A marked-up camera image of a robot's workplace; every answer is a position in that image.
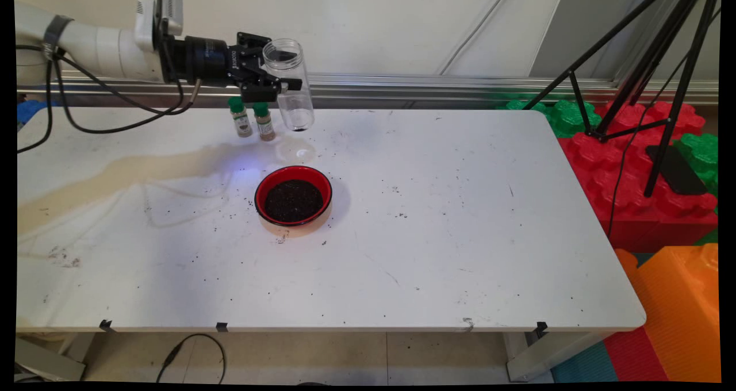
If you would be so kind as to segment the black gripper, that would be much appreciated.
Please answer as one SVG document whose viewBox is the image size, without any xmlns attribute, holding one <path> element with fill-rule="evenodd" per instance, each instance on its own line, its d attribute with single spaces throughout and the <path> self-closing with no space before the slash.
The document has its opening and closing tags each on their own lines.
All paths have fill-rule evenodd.
<svg viewBox="0 0 736 391">
<path fill-rule="evenodd" d="M 228 87 L 241 82 L 241 101 L 244 103 L 272 103 L 280 95 L 302 90 L 302 79 L 276 77 L 268 73 L 249 75 L 244 81 L 239 58 L 264 64 L 263 48 L 270 37 L 252 33 L 237 33 L 237 44 L 223 40 L 186 36 L 161 37 L 161 66 L 164 83 L 197 81 L 206 87 Z"/>
</svg>

